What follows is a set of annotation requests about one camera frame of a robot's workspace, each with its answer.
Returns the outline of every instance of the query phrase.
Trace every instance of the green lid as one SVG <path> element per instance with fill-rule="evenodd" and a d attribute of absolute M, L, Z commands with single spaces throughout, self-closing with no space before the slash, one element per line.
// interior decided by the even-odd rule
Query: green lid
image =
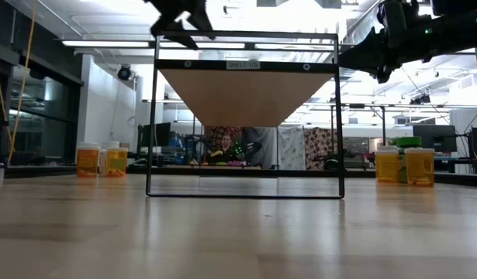
<path fill-rule="evenodd" d="M 417 147 L 422 146 L 423 142 L 420 136 L 408 136 L 396 139 L 396 145 L 398 147 Z"/>

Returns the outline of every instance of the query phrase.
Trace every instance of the green container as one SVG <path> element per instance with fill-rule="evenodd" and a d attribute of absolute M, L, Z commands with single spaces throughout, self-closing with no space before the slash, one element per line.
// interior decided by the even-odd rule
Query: green container
<path fill-rule="evenodd" d="M 396 139 L 396 145 L 399 148 L 400 158 L 400 183 L 407 184 L 407 162 L 406 149 L 422 147 L 423 141 L 419 136 L 408 136 Z"/>

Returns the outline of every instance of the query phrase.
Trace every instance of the curtain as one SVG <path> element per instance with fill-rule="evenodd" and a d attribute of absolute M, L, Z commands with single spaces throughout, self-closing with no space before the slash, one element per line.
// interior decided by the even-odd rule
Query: curtain
<path fill-rule="evenodd" d="M 279 130 L 279 157 L 282 170 L 304 171 L 306 169 L 305 136 L 303 127 Z"/>
<path fill-rule="evenodd" d="M 262 144 L 262 148 L 251 158 L 251 164 L 261 164 L 262 168 L 270 169 L 276 165 L 276 128 L 244 128 L 242 142 Z"/>
<path fill-rule="evenodd" d="M 231 138 L 231 143 L 240 143 L 242 138 L 242 129 L 240 127 L 204 127 L 204 139 L 210 143 L 212 150 L 216 151 L 221 147 L 221 139 L 224 135 Z"/>
<path fill-rule="evenodd" d="M 321 171 L 324 168 L 322 159 L 331 152 L 331 129 L 305 129 L 306 169 Z M 337 131 L 334 130 L 334 145 L 337 146 Z"/>

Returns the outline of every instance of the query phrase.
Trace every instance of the person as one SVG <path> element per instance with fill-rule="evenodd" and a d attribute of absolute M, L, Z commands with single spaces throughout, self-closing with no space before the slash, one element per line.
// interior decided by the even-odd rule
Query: person
<path fill-rule="evenodd" d="M 183 147 L 183 142 L 180 140 L 180 136 L 175 132 L 170 132 L 169 146 Z"/>
<path fill-rule="evenodd" d="M 226 154 L 231 148 L 231 137 L 230 135 L 224 135 L 221 139 L 221 150 L 223 154 Z"/>
<path fill-rule="evenodd" d="M 220 161 L 227 163 L 227 162 L 232 162 L 234 160 L 237 160 L 237 156 L 235 155 L 232 149 L 230 135 L 225 134 L 223 138 L 221 138 L 221 148 L 219 150 L 223 152 L 222 155 L 217 157 L 219 158 Z"/>

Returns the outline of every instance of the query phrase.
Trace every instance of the black cable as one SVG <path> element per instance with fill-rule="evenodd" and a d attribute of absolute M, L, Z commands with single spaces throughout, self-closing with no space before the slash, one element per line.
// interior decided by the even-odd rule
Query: black cable
<path fill-rule="evenodd" d="M 469 123 L 469 125 L 467 127 L 465 127 L 465 130 L 463 133 L 467 133 L 468 132 L 468 129 L 469 127 L 472 125 L 472 123 L 477 119 L 477 113 L 476 113 L 476 116 L 471 120 L 471 122 Z"/>
<path fill-rule="evenodd" d="M 424 95 L 424 93 L 419 89 L 419 87 L 418 87 L 417 84 L 413 81 L 413 79 L 409 76 L 409 74 L 407 74 L 406 70 L 405 70 L 403 67 L 401 67 L 401 69 L 402 69 L 403 73 L 409 78 L 410 82 L 412 82 L 412 84 L 414 85 L 414 87 L 418 90 L 418 92 L 421 93 L 422 95 Z M 430 103 L 430 105 L 431 105 L 431 107 L 432 107 L 435 111 L 437 111 L 438 115 L 439 115 L 443 120 L 445 120 L 445 122 L 448 123 L 449 126 L 452 126 L 452 124 L 450 123 L 450 121 L 448 121 L 445 117 L 443 117 L 443 115 L 440 113 L 440 111 L 438 111 L 437 108 L 435 108 L 433 104 Z M 456 135 L 459 135 L 459 132 L 457 131 L 457 129 L 455 129 L 455 134 L 456 134 Z M 459 138 L 461 139 L 462 147 L 464 147 L 464 151 L 466 151 L 467 149 L 465 148 L 464 139 L 462 139 L 462 136 L 459 136 Z M 457 153 L 459 153 L 459 156 L 466 157 L 465 153 L 461 154 L 461 153 L 459 152 L 459 150 L 457 150 Z"/>
<path fill-rule="evenodd" d="M 116 103 L 114 104 L 114 113 L 112 114 L 112 123 L 111 123 L 111 131 L 109 133 L 109 140 L 114 140 L 114 122 L 116 121 L 116 110 L 117 110 L 117 102 L 119 101 L 119 86 L 121 86 L 120 81 L 117 81 L 117 93 L 116 93 Z"/>

